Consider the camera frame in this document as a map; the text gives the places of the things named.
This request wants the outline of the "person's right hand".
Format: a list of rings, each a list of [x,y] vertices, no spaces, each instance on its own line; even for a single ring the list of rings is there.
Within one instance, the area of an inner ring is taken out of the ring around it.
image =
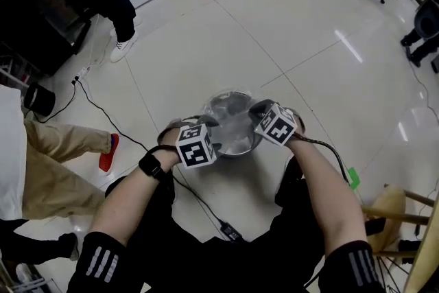
[[[297,128],[293,134],[293,139],[302,139],[305,136],[305,125],[301,116],[298,113],[294,112],[293,116],[297,124]]]

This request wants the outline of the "person's left hand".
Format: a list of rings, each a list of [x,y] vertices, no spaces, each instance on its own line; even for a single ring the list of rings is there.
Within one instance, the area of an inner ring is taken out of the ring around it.
[[[176,141],[180,133],[180,121],[171,121],[167,127],[159,134],[158,145],[168,145],[173,150],[159,149],[154,156],[161,162],[162,168],[171,168],[180,162],[180,157],[176,151]]]

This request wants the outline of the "wooden stool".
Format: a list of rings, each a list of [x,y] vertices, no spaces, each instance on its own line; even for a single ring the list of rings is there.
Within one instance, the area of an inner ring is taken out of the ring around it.
[[[394,185],[389,185],[389,184],[385,184],[384,188],[388,186],[393,186],[393,187],[397,187]],[[408,198],[405,194],[405,200],[412,200],[410,198]],[[393,219],[393,220],[397,220],[397,221],[401,221],[402,224],[413,224],[416,226],[427,226],[428,223],[428,216],[423,216],[423,215],[413,215],[413,214],[408,214],[408,213],[404,213],[404,214],[397,214],[397,213],[390,213],[387,211],[380,211],[377,209],[372,208],[371,206],[366,206],[363,205],[361,207],[363,213],[369,214],[369,215],[378,215],[378,216],[382,216],[388,219]],[[398,248],[396,248],[393,245],[391,245],[390,247],[388,247],[388,249],[386,251],[381,251],[381,252],[377,252],[377,253],[373,253],[373,255],[377,258],[383,258],[383,257],[388,257],[388,258],[395,258],[395,259],[413,259],[415,258],[417,253],[417,250],[399,250]]]

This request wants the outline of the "person's black striped shirt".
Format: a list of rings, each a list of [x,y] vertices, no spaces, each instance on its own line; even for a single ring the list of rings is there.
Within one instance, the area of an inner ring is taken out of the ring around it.
[[[238,246],[217,237],[201,243],[181,232],[141,254],[104,233],[84,240],[67,293],[308,293],[305,284],[320,262],[320,251],[301,257],[260,239]]]

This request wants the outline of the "person's right forearm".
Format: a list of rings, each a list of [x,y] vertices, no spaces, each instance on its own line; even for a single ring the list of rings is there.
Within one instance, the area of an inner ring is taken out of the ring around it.
[[[365,242],[361,205],[342,175],[319,149],[302,137],[286,143],[305,177],[313,212],[324,237],[325,255],[351,242]]]

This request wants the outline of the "black glass-door fridge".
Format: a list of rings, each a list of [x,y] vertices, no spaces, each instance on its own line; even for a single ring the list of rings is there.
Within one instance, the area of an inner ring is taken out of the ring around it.
[[[0,0],[0,41],[44,75],[79,52],[90,27],[66,0]]]

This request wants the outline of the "wooden table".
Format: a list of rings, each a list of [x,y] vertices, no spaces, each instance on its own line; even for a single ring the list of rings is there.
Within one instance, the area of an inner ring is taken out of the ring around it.
[[[404,293],[420,293],[439,268],[439,193],[435,200],[410,191],[405,194],[408,198],[432,208],[404,287]]]

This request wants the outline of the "person's left forearm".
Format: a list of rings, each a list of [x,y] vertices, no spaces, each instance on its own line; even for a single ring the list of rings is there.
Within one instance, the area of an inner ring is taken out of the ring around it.
[[[171,168],[161,182],[137,166],[113,183],[84,240],[89,248],[147,251],[167,240],[175,199]]]

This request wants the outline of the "green floor tape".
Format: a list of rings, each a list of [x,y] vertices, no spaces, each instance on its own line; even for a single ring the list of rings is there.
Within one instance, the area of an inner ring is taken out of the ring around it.
[[[348,169],[348,179],[350,188],[352,190],[356,190],[361,184],[359,175],[354,167]]]

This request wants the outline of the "gray mesh chair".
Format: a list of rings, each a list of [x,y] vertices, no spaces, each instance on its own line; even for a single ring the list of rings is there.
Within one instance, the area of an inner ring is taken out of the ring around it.
[[[414,29],[423,39],[439,34],[439,3],[426,0],[418,7],[414,17]]]

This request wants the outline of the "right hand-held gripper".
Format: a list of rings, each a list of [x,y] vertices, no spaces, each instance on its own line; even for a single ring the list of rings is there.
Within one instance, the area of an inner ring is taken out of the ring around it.
[[[293,112],[270,99],[254,104],[248,114],[254,132],[275,145],[285,145],[298,127]]]

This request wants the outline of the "black wrist watch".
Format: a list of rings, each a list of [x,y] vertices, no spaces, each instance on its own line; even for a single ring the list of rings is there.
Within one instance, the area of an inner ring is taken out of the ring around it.
[[[151,152],[145,154],[139,161],[138,166],[143,173],[159,182],[166,176],[161,167],[161,162]]]

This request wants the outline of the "black round bin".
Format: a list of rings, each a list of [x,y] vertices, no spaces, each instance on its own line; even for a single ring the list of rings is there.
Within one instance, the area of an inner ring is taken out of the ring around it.
[[[56,94],[35,82],[29,85],[23,102],[26,109],[43,117],[51,114],[55,103]]]

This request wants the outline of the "clear plastic drawers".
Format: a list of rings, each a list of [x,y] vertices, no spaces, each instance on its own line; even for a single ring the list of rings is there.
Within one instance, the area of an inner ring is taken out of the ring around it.
[[[21,57],[0,54],[0,85],[18,89],[25,94],[39,75],[40,71]]]

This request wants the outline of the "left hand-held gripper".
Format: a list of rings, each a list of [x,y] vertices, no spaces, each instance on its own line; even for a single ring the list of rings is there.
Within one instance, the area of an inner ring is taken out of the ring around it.
[[[186,169],[204,167],[217,160],[222,143],[213,135],[219,123],[208,115],[196,115],[179,120],[174,128],[179,129],[176,149]]]

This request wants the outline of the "person's black shorts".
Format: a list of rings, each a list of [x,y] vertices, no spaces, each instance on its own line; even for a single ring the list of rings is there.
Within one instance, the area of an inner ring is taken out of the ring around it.
[[[268,231],[251,242],[242,239],[224,241],[212,237],[200,242],[172,218],[174,182],[160,184],[147,205],[142,220],[128,242],[128,252],[144,259],[148,272],[168,259],[181,259],[184,268],[204,268],[209,273],[230,268],[256,272],[271,268],[280,272],[291,264],[300,275],[308,277],[327,250],[324,233],[315,217],[307,182],[295,157],[287,164],[275,203],[282,208]]]

